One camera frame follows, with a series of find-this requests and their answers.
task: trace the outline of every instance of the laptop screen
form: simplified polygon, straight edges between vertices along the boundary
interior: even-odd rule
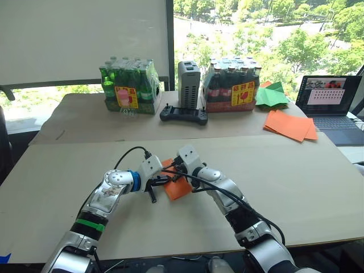
[[[306,115],[346,115],[361,76],[304,76],[296,105]]]

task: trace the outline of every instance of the laptop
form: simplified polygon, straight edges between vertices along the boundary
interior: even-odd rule
[[[304,76],[296,105],[336,146],[364,145],[364,132],[346,114],[362,76]]]

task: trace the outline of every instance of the laptop keyboard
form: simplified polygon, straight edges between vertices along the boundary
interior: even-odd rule
[[[357,126],[346,117],[313,118],[313,122],[322,129],[357,129]]]

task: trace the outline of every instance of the green paper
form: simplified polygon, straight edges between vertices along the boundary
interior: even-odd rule
[[[256,105],[267,105],[268,107],[288,103],[280,81],[265,88],[259,87],[255,100],[257,101]]]

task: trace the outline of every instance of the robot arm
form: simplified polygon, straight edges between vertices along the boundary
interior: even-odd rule
[[[175,161],[182,165],[179,169],[184,169],[188,175],[198,177],[211,185],[233,193],[245,204],[245,206],[238,205],[237,202],[220,191],[207,191],[235,231],[235,238],[238,243],[246,248],[245,262],[249,264],[254,272],[318,272],[311,268],[299,269],[295,266],[287,248],[278,241],[262,217],[251,208],[235,182],[222,172],[206,167],[201,162],[193,146],[188,145],[179,149]],[[199,186],[208,187],[205,183],[200,183],[200,181],[193,178],[188,178],[188,181],[195,188]]]
[[[162,170],[155,155],[142,162],[137,172],[112,169],[88,197],[80,214],[42,269],[42,273],[86,273],[94,266],[89,255],[96,254],[98,240],[122,195],[147,191],[148,182]]]
[[[246,248],[244,259],[254,272],[317,272],[295,266],[292,256],[278,241],[266,219],[253,210],[234,181],[222,172],[206,167],[191,145],[179,149],[174,165],[181,174],[189,176],[188,181],[195,189],[202,187],[213,197],[232,226],[238,243]],[[150,155],[136,172],[113,169],[105,173],[99,187],[86,200],[70,231],[61,239],[42,273],[93,272],[94,266],[89,256],[94,255],[98,260],[98,240],[121,196],[139,190],[148,191],[152,202],[155,202],[151,187],[159,185],[154,181],[165,181],[157,176],[162,170],[159,159]],[[235,200],[224,194],[224,191],[232,193]]]

